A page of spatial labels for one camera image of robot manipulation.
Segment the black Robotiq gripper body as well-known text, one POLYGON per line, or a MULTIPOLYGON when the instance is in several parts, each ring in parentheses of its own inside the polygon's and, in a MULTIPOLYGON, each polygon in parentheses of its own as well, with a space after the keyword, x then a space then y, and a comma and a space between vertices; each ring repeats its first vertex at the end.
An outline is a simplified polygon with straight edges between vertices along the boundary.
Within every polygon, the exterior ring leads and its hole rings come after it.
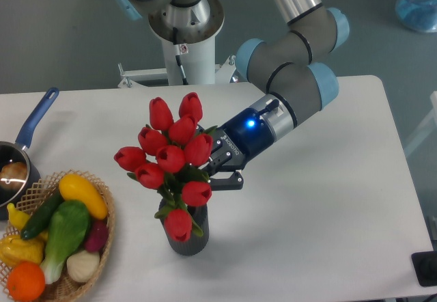
POLYGON ((210 162, 204 167, 211 176, 244 169, 245 165, 274 143, 267 123, 272 111, 246 108, 213 133, 210 162))

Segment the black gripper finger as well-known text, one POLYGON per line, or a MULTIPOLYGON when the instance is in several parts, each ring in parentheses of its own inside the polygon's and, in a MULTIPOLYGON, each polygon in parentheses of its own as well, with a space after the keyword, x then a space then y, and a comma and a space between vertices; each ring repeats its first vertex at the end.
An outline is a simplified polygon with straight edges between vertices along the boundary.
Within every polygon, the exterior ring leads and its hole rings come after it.
POLYGON ((216 130, 217 130, 217 125, 211 126, 209 128, 204 128, 203 126, 198 124, 196 127, 195 136, 197 137, 199 135, 204 134, 204 135, 209 135, 209 136, 213 137, 216 130))
POLYGON ((244 178, 241 170, 235 170, 232 172, 225 172, 228 174, 225 178, 215 178, 206 169, 202 169, 203 172, 208 175, 208 183, 212 191, 234 191, 241 190, 244 185, 244 178))

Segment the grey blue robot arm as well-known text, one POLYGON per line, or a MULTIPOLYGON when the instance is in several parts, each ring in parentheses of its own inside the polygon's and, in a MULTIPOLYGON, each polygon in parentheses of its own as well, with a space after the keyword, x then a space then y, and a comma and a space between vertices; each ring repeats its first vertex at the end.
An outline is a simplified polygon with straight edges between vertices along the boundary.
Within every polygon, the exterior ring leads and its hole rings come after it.
MULTIPOLYGON (((214 37, 223 21, 217 0, 118 0, 134 20, 147 16, 165 52, 167 78, 172 85, 214 82, 214 37)), ((188 127, 192 139, 178 138, 187 121, 201 115, 195 94, 184 97, 180 121, 170 123, 164 101, 151 102, 151 128, 144 150, 156 163, 131 167, 128 172, 160 193, 180 193, 205 187, 234 190, 242 187, 240 170, 274 142, 339 93, 332 70, 317 58, 343 44, 349 35, 347 18, 320 0, 276 0, 289 31, 276 44, 246 41, 236 54, 236 70, 264 91, 264 96, 218 128, 188 127)))

